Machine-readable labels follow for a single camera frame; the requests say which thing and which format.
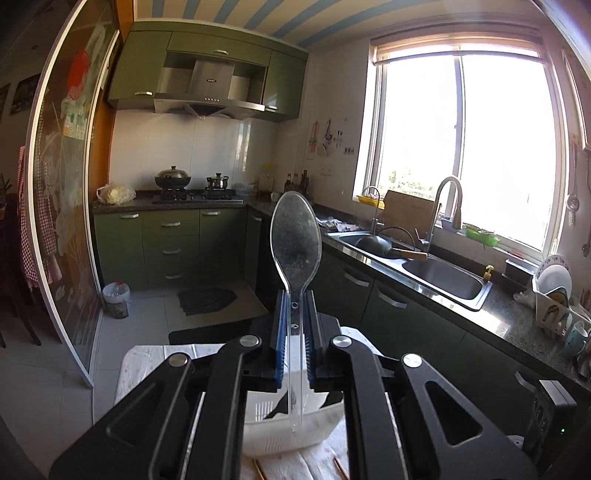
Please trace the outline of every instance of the stainless steel pot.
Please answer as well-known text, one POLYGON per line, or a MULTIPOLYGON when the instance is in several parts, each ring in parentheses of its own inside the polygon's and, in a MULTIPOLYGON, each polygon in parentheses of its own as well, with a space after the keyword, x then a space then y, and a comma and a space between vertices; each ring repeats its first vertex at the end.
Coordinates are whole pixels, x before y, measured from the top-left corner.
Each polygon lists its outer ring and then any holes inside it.
POLYGON ((207 177, 207 188, 210 190, 226 190, 229 178, 227 175, 222 177, 221 173, 216 173, 215 177, 207 177))
POLYGON ((156 185, 161 189, 182 189, 189 185, 191 177, 184 170, 177 170, 175 165, 171 166, 168 170, 163 170, 154 177, 156 185))

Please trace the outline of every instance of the trash can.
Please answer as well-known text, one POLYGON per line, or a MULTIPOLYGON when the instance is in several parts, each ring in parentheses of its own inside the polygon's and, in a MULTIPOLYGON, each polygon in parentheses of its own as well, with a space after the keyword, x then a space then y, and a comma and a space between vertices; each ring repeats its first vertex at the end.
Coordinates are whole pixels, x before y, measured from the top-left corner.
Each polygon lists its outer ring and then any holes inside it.
POLYGON ((106 311, 116 319, 124 319, 129 315, 131 291, 127 283, 121 281, 109 283, 103 288, 106 311))

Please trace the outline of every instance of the mug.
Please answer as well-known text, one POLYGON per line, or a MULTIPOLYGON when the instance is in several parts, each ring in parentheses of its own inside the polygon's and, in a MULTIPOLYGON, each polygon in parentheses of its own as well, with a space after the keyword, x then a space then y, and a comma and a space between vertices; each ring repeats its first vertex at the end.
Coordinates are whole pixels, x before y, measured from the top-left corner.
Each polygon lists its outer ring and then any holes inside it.
POLYGON ((582 321, 578 321, 570 329, 570 332, 566 337, 564 348, 562 349, 563 355, 566 358, 577 356, 583 351, 583 348, 585 348, 588 338, 589 334, 585 330, 584 323, 582 321))

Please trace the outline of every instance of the clear plastic spoon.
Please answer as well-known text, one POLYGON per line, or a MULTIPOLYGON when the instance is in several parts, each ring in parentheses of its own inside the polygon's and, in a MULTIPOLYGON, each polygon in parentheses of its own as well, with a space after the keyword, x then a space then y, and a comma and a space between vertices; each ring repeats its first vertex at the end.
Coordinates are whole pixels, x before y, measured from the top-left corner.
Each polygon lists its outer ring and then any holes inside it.
POLYGON ((277 202, 271 219, 271 253, 290 305, 285 323, 287 399, 291 428, 295 431, 301 425, 305 400, 302 394, 306 352, 301 301, 316 275, 322 254, 316 215, 308 201, 297 192, 284 193, 277 202), (293 336, 297 336, 297 340, 290 340, 293 336))

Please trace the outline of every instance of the yellow faucet handle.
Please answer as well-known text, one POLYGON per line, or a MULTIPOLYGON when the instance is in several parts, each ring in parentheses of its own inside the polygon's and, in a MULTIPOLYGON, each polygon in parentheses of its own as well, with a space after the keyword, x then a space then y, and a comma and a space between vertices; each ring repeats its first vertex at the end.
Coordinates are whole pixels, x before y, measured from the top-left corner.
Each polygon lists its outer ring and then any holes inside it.
POLYGON ((493 267, 492 265, 487 265, 485 268, 485 273, 482 276, 482 278, 484 279, 484 281, 489 281, 491 279, 491 272, 495 269, 495 267, 493 267))

